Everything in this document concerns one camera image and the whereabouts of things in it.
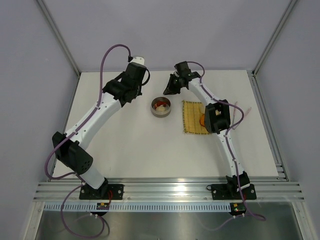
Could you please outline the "brown chicken drumstick toy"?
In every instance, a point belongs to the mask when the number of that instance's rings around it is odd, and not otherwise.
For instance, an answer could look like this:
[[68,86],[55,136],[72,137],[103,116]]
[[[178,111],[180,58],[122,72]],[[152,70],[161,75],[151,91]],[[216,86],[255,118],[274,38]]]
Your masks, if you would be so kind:
[[158,107],[166,107],[167,103],[165,101],[157,101],[153,106],[155,109],[157,109]]

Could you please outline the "white steamed bun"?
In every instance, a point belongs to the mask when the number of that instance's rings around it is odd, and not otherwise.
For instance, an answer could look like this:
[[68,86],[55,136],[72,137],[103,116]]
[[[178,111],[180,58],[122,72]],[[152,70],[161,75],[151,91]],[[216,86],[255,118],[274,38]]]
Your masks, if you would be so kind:
[[161,105],[161,106],[158,106],[158,107],[155,109],[155,111],[156,111],[157,113],[163,113],[163,112],[166,111],[166,108],[165,108],[163,105]]

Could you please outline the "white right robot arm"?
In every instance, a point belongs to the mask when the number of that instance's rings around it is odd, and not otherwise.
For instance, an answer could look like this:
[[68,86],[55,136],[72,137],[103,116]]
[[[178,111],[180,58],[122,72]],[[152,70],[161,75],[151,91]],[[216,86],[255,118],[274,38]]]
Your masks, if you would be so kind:
[[238,160],[235,148],[232,143],[230,131],[231,125],[230,104],[227,100],[216,97],[202,82],[197,72],[179,75],[170,74],[168,84],[163,92],[164,95],[176,95],[182,88],[191,91],[205,106],[204,127],[208,133],[216,135],[219,141],[221,154],[227,162],[230,173],[226,176],[226,190],[230,197],[239,198],[245,189],[250,186],[248,174]]

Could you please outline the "round metal lunch box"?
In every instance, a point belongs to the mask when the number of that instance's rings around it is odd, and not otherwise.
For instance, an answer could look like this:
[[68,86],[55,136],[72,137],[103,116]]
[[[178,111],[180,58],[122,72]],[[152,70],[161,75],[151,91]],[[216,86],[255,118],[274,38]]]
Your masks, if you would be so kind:
[[171,113],[172,105],[166,97],[156,97],[151,101],[150,111],[157,118],[165,118]]

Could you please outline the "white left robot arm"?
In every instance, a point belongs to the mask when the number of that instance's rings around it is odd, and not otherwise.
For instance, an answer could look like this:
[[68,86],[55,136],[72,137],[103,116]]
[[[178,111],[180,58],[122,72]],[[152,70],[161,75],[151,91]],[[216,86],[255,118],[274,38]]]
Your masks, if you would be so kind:
[[146,73],[147,68],[134,68],[129,64],[106,85],[100,85],[97,102],[78,123],[66,133],[57,131],[52,136],[53,155],[71,171],[60,176],[49,175],[49,179],[60,180],[75,175],[84,183],[81,188],[94,198],[103,199],[108,194],[108,180],[94,167],[93,157],[86,149],[113,114],[142,94]]

